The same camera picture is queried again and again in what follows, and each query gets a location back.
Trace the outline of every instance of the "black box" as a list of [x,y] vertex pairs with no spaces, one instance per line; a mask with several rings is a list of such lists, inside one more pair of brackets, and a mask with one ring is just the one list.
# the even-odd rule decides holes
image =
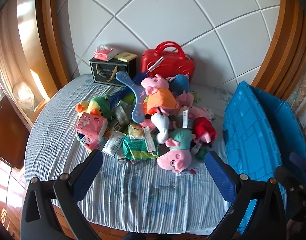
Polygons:
[[115,58],[109,61],[103,61],[93,57],[89,63],[91,65],[94,82],[96,83],[125,87],[124,84],[115,78],[116,73],[118,71],[124,71],[131,79],[136,75],[136,59],[123,62]]

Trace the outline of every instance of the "wooden floor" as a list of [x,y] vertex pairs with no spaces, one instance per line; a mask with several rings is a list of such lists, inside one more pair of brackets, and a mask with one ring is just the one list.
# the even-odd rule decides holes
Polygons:
[[[16,168],[12,169],[0,161],[0,220],[16,240],[19,240],[21,212],[28,188],[25,182],[24,170],[24,167],[21,170]],[[64,233],[75,239],[60,208],[54,206],[54,210]],[[121,240],[126,234],[126,231],[112,229],[93,223],[90,223],[90,225],[103,240]],[[153,240],[157,236],[156,234],[146,234],[147,240]],[[172,235],[171,237],[174,240],[206,239],[205,236],[201,237],[188,233]]]

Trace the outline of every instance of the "blue plastic crate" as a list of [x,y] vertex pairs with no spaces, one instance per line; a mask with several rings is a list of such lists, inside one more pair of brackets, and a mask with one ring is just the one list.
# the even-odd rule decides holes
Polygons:
[[[306,175],[289,161],[296,152],[306,158],[306,143],[287,103],[241,82],[225,110],[223,124],[228,163],[237,173],[267,181],[279,165],[286,165],[306,186]],[[282,199],[285,189],[280,187]],[[256,201],[252,200],[242,220],[243,232]]]

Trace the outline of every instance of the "metal screw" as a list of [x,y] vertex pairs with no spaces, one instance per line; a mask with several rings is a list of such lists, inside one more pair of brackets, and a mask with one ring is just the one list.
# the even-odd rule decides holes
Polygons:
[[270,182],[271,182],[272,184],[276,184],[276,179],[275,179],[275,178],[270,178]]
[[246,175],[246,174],[244,174],[244,173],[242,173],[241,175],[240,175],[240,179],[241,180],[247,180],[249,177]]
[[60,178],[61,180],[67,180],[68,177],[69,177],[69,175],[68,175],[67,173],[63,173],[63,174],[61,174],[61,175],[59,176],[59,178]]
[[30,180],[30,183],[36,183],[38,181],[38,178],[37,177],[33,177],[31,180]]

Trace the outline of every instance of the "frog plush toy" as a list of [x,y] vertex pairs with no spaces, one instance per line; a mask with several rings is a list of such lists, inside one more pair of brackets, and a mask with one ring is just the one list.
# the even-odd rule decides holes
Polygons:
[[110,120],[114,118],[114,114],[111,111],[111,108],[108,104],[110,95],[104,94],[101,97],[94,97],[89,103],[81,101],[75,106],[75,110],[78,112],[78,117],[86,112],[89,114],[97,115]]

